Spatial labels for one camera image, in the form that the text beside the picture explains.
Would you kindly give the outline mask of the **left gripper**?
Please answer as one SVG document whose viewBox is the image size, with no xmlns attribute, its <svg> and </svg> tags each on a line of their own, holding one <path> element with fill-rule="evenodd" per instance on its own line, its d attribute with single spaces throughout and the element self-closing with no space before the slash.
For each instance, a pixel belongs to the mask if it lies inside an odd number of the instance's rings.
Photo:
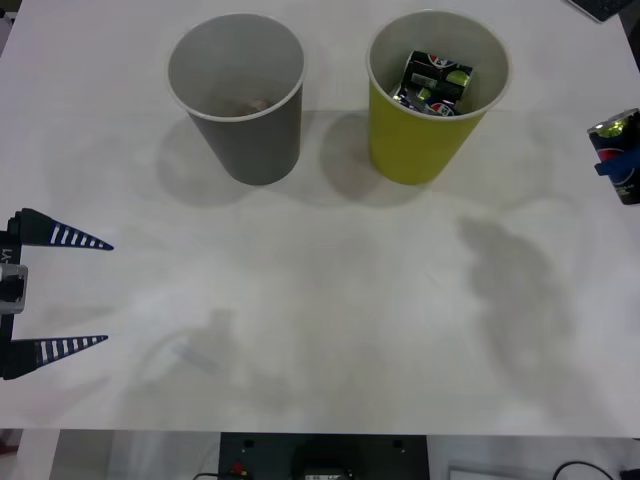
<svg viewBox="0 0 640 480">
<path fill-rule="evenodd" d="M 13 317 L 22 310 L 20 243 L 102 251 L 114 247 L 30 208 L 17 211 L 9 219 L 8 232 L 1 232 L 1 378 L 14 380 L 108 339 L 107 335 L 96 335 L 11 340 Z"/>
</svg>

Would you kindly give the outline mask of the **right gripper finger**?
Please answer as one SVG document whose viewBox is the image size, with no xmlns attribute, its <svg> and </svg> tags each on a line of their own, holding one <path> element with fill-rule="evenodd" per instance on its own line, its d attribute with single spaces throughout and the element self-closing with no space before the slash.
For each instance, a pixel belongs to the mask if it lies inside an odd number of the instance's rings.
<svg viewBox="0 0 640 480">
<path fill-rule="evenodd" d="M 597 151 L 599 162 L 594 168 L 599 176 L 622 175 L 627 170 L 639 167 L 639 148 L 623 151 L 603 148 Z"/>
</svg>

